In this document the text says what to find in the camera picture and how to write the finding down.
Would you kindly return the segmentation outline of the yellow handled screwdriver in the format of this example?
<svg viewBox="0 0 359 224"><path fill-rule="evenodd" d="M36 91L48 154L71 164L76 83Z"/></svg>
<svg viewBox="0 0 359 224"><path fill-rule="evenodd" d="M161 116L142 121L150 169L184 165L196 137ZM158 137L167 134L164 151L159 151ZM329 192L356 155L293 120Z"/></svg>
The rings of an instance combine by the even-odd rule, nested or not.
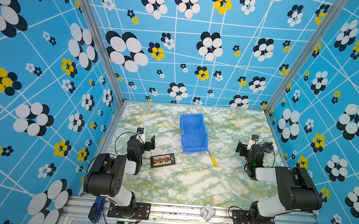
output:
<svg viewBox="0 0 359 224"><path fill-rule="evenodd" d="M211 152L208 150L208 154L209 154L209 156L210 156L210 158L211 158L211 161L212 161L212 163L213 163L213 165L215 166L215 167L218 167L218 163L217 163L217 161L215 160L215 157L211 154Z"/></svg>

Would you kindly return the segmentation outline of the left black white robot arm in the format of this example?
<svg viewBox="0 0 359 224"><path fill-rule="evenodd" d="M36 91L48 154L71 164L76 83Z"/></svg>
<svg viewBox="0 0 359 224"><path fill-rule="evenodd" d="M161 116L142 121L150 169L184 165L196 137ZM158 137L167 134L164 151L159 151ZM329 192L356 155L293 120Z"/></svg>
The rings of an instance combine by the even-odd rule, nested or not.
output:
<svg viewBox="0 0 359 224"><path fill-rule="evenodd" d="M105 197L119 210L133 213L136 196L123 186L123 178L125 175L137 175L144 153L155 149L155 136L149 142L141 137L140 134L130 137L125 155L99 154L88 168L83 191L96 197Z"/></svg>

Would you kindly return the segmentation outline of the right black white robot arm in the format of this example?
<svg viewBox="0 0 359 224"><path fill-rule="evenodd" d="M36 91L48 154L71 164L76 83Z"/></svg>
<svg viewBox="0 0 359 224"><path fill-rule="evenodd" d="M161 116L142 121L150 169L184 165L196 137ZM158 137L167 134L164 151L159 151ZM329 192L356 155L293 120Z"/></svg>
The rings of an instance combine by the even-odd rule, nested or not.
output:
<svg viewBox="0 0 359 224"><path fill-rule="evenodd" d="M238 142L236 152L245 157L244 171L257 182L276 184L277 195L266 200L255 201L248 210L248 219L253 224L271 220L290 212L311 212L322 207L322 198L305 168L265 167L263 160L272 144L253 144Z"/></svg>

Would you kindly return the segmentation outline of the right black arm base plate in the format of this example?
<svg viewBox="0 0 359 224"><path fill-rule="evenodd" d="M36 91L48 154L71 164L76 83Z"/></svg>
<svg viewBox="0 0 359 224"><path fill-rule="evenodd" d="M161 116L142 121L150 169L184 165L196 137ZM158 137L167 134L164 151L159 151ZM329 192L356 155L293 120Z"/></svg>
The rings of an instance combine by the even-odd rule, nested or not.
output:
<svg viewBox="0 0 359 224"><path fill-rule="evenodd" d="M230 213L233 224L275 224L273 218L265 218L247 210L233 209Z"/></svg>

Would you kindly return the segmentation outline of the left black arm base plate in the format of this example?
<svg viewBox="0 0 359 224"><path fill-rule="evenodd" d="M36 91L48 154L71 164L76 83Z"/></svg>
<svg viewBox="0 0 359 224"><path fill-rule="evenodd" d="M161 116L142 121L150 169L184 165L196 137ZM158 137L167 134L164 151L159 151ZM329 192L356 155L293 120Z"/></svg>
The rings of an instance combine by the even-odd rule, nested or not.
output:
<svg viewBox="0 0 359 224"><path fill-rule="evenodd" d="M137 202L127 207L117 207L110 203L107 217L131 220L148 220L151 211L150 203Z"/></svg>

